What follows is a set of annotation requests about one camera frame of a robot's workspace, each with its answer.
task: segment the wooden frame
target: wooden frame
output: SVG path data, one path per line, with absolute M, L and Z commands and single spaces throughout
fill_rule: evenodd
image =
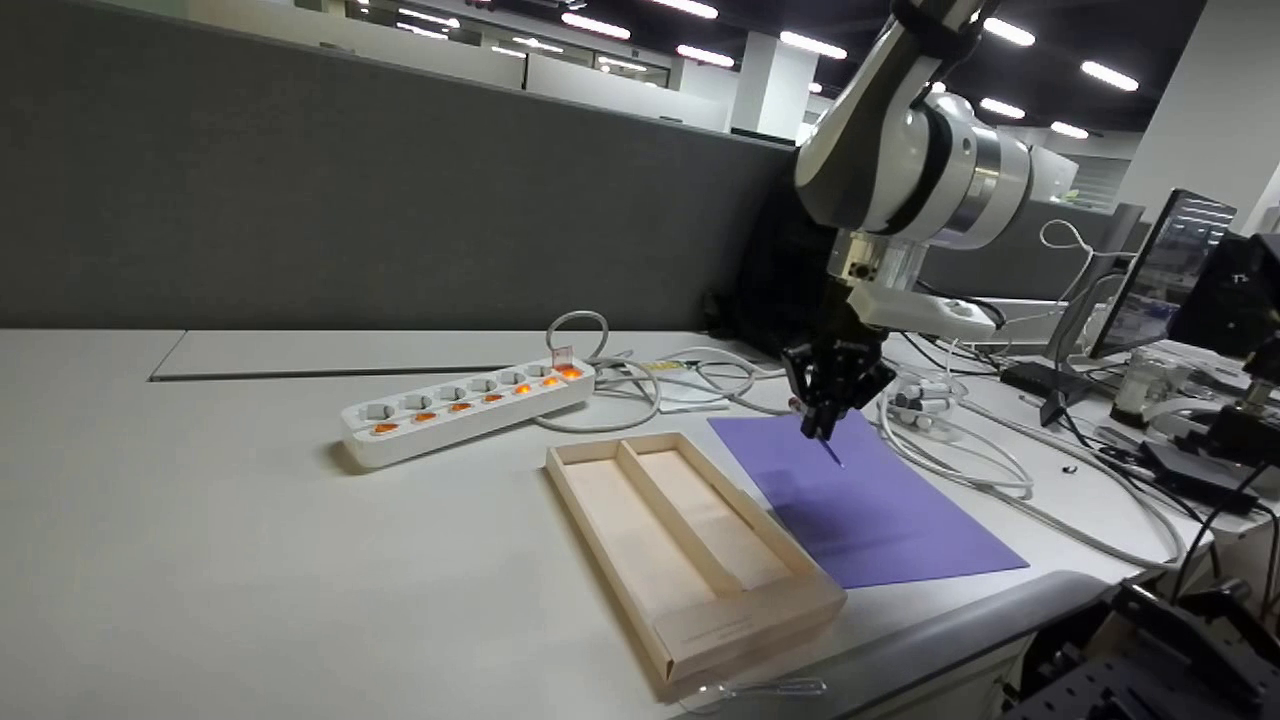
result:
M 684 437 L 553 448 L 549 474 L 662 700 L 799 643 L 845 605 Z

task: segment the white table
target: white table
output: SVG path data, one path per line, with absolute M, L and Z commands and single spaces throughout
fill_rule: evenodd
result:
M 541 474 L 544 448 L 572 437 L 515 427 L 355 474 L 334 411 L 419 374 L 147 383 L 158 365 L 366 371 L 466 351 L 505 365 L 544 349 L 536 331 L 0 331 L 0 715 L 666 715 Z M 752 487 L 702 414 L 659 427 Z M 984 430 L 1041 469 L 1043 508 L 1163 552 L 1111 481 Z M 775 666 L 871 649 L 1056 567 L 1136 575 L 981 490 L 939 487 L 1033 567 L 848 592 L 839 629 Z

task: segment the purple mat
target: purple mat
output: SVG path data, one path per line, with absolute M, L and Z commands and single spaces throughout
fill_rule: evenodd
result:
M 771 516 L 845 586 L 1028 567 L 989 529 L 918 481 L 862 414 L 836 422 L 832 451 L 795 414 L 711 419 L 760 483 Z

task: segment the gray partition wall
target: gray partition wall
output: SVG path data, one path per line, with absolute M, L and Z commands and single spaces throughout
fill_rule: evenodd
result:
M 62 0 L 0 24 L 0 324 L 699 324 L 787 153 Z

